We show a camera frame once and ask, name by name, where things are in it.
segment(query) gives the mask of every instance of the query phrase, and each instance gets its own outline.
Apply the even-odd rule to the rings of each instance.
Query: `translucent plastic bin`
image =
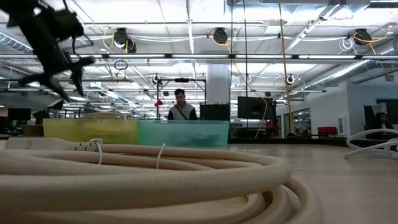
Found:
[[[175,147],[224,147],[229,121],[138,121],[139,144]]]
[[[73,142],[101,138],[104,144],[138,144],[137,121],[130,119],[44,119],[44,136]]]

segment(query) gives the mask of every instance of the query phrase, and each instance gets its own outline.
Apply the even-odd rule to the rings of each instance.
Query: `gray jacket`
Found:
[[[192,105],[186,103],[182,108],[179,108],[177,105],[170,108],[169,115],[167,116],[168,120],[185,120],[185,118],[181,115],[179,110],[185,115],[185,117],[189,120],[196,120],[197,112]]]

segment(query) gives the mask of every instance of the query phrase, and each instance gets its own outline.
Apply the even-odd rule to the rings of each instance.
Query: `man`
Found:
[[[174,105],[170,111],[167,119],[169,120],[197,120],[197,112],[192,105],[185,101],[185,92],[182,89],[174,91],[175,100],[177,104]]]

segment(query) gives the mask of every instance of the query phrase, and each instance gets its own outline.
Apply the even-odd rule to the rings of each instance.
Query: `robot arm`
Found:
[[[41,10],[37,15],[34,14],[36,8]],[[84,29],[76,13],[70,12],[66,5],[65,9],[56,11],[41,0],[0,1],[0,9],[9,14],[7,27],[19,26],[32,46],[33,53],[43,65],[44,73],[25,77],[19,80],[19,84],[24,86],[38,81],[68,100],[68,95],[53,76],[71,70],[71,78],[79,94],[83,95],[82,68],[94,63],[95,60],[86,57],[73,62],[69,53],[61,49],[58,44],[63,40],[76,39],[84,35]]]

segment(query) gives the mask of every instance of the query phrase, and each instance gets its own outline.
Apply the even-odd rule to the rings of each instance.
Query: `yellow cable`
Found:
[[[372,43],[369,43],[369,46],[371,46],[371,49],[372,49],[373,53],[376,55],[377,53],[376,53],[376,51],[375,51],[375,49],[374,49]],[[390,80],[393,82],[394,80],[392,79],[390,73],[387,71],[387,69],[384,67],[384,65],[383,65],[382,63],[380,63],[380,65],[381,65],[381,67],[383,68],[383,70],[384,70],[384,72],[386,73],[386,75],[387,75],[387,76],[390,78]]]
[[[365,43],[375,43],[375,42],[379,42],[380,40],[384,40],[384,39],[388,36],[388,32],[389,32],[389,31],[390,31],[390,28],[388,28],[387,33],[386,33],[386,35],[385,35],[384,37],[382,37],[382,38],[380,38],[380,39],[377,39],[377,40],[363,40],[363,39],[359,39],[359,38],[356,37],[356,34],[358,34],[357,32],[354,33],[354,38],[357,39],[357,40],[359,40],[359,41],[365,42]]]
[[[229,46],[227,45],[226,48],[228,48],[228,52],[229,54],[231,54],[231,49],[229,48]]]
[[[104,46],[107,48],[107,49],[111,49],[112,48],[112,46],[113,46],[113,37],[114,37],[114,32],[113,32],[113,34],[112,34],[112,42],[111,42],[111,46],[109,47],[108,45],[106,45],[106,43],[105,43],[105,39],[103,39],[102,40],[102,42],[104,43]]]
[[[285,70],[285,89],[286,89],[286,100],[289,107],[289,119],[290,119],[290,132],[294,132],[293,115],[292,115],[292,105],[290,104],[290,95],[287,84],[287,69],[286,69],[286,53],[285,53],[285,40],[284,40],[284,29],[282,20],[282,0],[279,0],[279,15],[280,15],[280,35],[282,39],[282,53],[284,56],[284,70]]]
[[[247,85],[247,86],[251,89],[251,91],[253,91],[257,96],[259,96],[262,100],[264,100],[264,102],[265,102],[265,104],[266,104],[266,109],[264,110],[264,114],[262,115],[260,127],[259,127],[259,129],[257,130],[256,137],[254,137],[254,138],[256,139],[257,136],[258,136],[259,133],[260,133],[260,130],[261,130],[261,128],[262,128],[262,124],[264,123],[264,120],[265,120],[265,118],[266,118],[267,109],[268,109],[268,103],[267,103],[266,99],[264,99],[262,96],[260,96],[260,94],[258,94],[256,91],[254,91],[253,88],[251,88],[251,86],[249,85],[248,81],[243,77],[241,71],[239,71],[239,68],[238,68],[238,66],[236,65],[236,62],[235,62],[235,61],[234,61],[234,64],[235,64],[235,67],[236,67],[236,69],[238,70],[238,72],[239,72],[241,78],[244,80],[244,82],[246,82],[246,85]]]

